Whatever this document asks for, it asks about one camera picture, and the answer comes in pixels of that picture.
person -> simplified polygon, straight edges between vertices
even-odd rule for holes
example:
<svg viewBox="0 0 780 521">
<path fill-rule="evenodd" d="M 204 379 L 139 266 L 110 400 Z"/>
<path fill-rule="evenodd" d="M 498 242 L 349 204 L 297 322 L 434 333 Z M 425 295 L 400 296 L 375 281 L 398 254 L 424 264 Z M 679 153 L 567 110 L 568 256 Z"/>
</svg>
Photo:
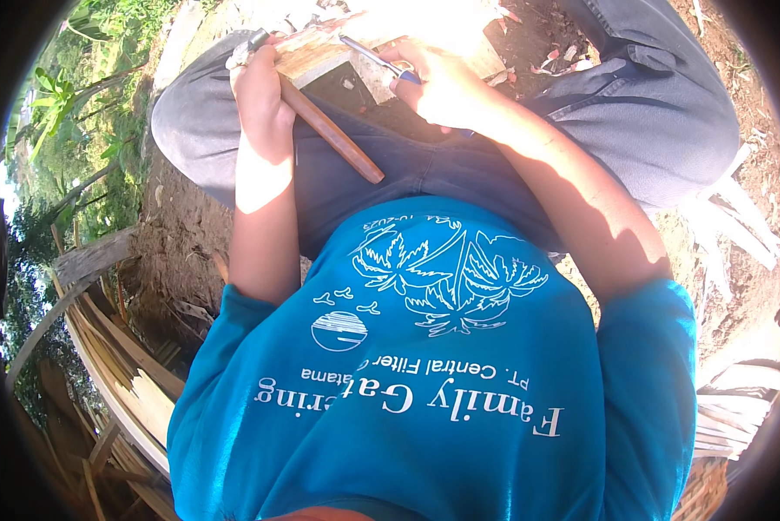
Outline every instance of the person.
<svg viewBox="0 0 780 521">
<path fill-rule="evenodd" d="M 437 50 L 383 54 L 423 80 L 400 99 L 474 138 L 415 142 L 313 99 L 375 185 L 280 100 L 272 47 L 229 74 L 247 33 L 162 94 L 161 151 L 235 208 L 221 314 L 167 432 L 182 518 L 670 517 L 696 322 L 647 214 L 718 179 L 737 120 L 665 0 L 563 7 L 602 64 L 524 104 Z"/>
</svg>

green plant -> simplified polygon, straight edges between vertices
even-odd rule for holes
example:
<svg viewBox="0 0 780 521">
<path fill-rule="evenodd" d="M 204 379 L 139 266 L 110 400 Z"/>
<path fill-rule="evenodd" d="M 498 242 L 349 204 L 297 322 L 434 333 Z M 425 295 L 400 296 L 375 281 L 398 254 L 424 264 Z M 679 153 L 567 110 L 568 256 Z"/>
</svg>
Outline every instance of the green plant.
<svg viewBox="0 0 780 521">
<path fill-rule="evenodd" d="M 73 33 L 93 40 L 93 42 L 103 42 L 112 39 L 112 36 L 103 32 L 98 20 L 87 6 L 78 7 L 63 24 Z"/>
<path fill-rule="evenodd" d="M 109 89 L 112 85 L 119 83 L 126 76 L 144 67 L 144 65 L 145 63 L 138 67 L 115 73 L 100 81 L 86 85 L 81 89 L 75 89 L 72 82 L 63 79 L 63 69 L 60 70 L 56 78 L 52 78 L 50 74 L 43 70 L 43 68 L 36 68 L 34 74 L 36 75 L 37 81 L 40 82 L 41 91 L 48 94 L 48 96 L 35 100 L 30 106 L 42 107 L 47 110 L 40 120 L 40 124 L 44 124 L 45 128 L 40 137 L 37 138 L 34 150 L 30 154 L 29 161 L 34 160 L 37 153 L 40 151 L 40 147 L 42 142 L 46 139 L 46 136 L 55 135 L 60 123 L 66 115 L 72 112 L 72 109 L 82 108 L 83 104 L 88 101 L 91 96 L 94 96 L 105 89 Z"/>
</svg>

wooden block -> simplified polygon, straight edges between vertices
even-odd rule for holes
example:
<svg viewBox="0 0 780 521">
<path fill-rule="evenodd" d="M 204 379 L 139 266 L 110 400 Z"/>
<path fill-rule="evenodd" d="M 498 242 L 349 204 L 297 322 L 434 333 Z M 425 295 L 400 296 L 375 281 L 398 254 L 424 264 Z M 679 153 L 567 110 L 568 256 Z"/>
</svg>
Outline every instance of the wooden block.
<svg viewBox="0 0 780 521">
<path fill-rule="evenodd" d="M 369 11 L 310 27 L 278 43 L 277 70 L 302 89 L 356 55 L 341 43 L 339 34 L 369 48 L 406 35 L 427 46 L 474 57 L 469 65 L 478 75 L 485 74 L 481 78 L 498 73 L 500 66 L 505 68 L 487 39 L 481 38 L 482 29 L 497 16 L 491 0 L 396 0 L 365 8 Z M 478 38 L 487 47 L 480 48 Z"/>
<path fill-rule="evenodd" d="M 349 63 L 355 69 L 355 74 L 364 82 L 366 90 L 370 91 L 376 104 L 380 105 L 395 98 L 395 94 L 389 87 L 395 74 L 390 69 L 378 65 L 360 53 L 354 53 Z"/>
<path fill-rule="evenodd" d="M 491 77 L 500 78 L 499 81 L 490 82 L 491 86 L 505 81 L 506 76 L 502 73 L 506 71 L 506 65 L 500 60 L 500 55 L 497 54 L 494 47 L 491 47 L 485 34 L 480 33 L 476 38 L 478 44 L 470 47 L 473 49 L 471 52 L 462 55 L 462 61 L 482 80 Z M 469 37 L 469 40 L 473 42 L 473 36 Z M 414 39 L 414 41 L 426 45 L 426 42 L 422 40 Z M 389 88 L 390 81 L 395 78 L 390 70 L 360 53 L 353 53 L 349 61 L 352 68 L 355 69 L 355 73 L 364 82 L 366 89 L 370 91 L 375 103 L 381 104 L 395 98 L 395 94 Z"/>
</svg>

hand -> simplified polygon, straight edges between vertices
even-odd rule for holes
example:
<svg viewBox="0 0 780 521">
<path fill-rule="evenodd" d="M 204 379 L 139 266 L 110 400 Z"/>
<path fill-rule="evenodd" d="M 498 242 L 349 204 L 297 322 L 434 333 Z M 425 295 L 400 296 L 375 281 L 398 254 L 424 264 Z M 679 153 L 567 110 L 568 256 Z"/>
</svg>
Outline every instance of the hand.
<svg viewBox="0 0 780 521">
<path fill-rule="evenodd" d="M 436 54 L 403 41 L 385 50 L 381 57 L 388 62 L 404 60 L 413 66 L 422 85 L 395 79 L 390 89 L 428 123 L 478 131 L 487 107 L 500 97 L 458 56 Z"/>
<path fill-rule="evenodd" d="M 274 68 L 276 51 L 263 45 L 247 66 L 230 70 L 230 88 L 237 99 L 240 126 L 250 146 L 277 165 L 294 152 L 291 129 L 294 110 L 280 99 L 280 78 Z"/>
</svg>

leaf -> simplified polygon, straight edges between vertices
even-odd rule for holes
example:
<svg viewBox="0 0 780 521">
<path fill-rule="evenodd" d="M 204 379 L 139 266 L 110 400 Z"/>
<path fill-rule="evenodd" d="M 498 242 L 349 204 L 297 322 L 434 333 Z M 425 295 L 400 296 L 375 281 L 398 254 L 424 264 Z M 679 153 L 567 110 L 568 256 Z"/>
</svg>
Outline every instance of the leaf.
<svg viewBox="0 0 780 521">
<path fill-rule="evenodd" d="M 109 145 L 109 148 L 103 151 L 103 153 L 101 154 L 101 159 L 111 158 L 115 156 L 120 150 L 121 150 L 121 144 L 119 142 L 115 142 Z"/>
<path fill-rule="evenodd" d="M 72 110 L 72 106 L 75 103 L 74 98 L 69 98 L 68 101 L 66 101 L 63 104 L 62 109 L 60 109 L 60 112 L 57 114 L 57 118 L 54 120 L 54 125 L 51 127 L 51 130 L 49 131 L 49 135 L 53 136 L 54 132 L 57 130 L 57 126 L 60 125 L 60 122 L 63 121 L 63 118 L 66 117 L 66 115 Z"/>
<path fill-rule="evenodd" d="M 43 89 L 54 92 L 54 78 L 51 78 L 51 76 L 46 73 L 41 67 L 38 67 L 34 69 L 34 74 L 36 75 L 36 80 L 40 82 L 40 85 Z"/>
<path fill-rule="evenodd" d="M 56 98 L 40 98 L 33 103 L 29 103 L 29 107 L 51 107 L 57 101 Z"/>
</svg>

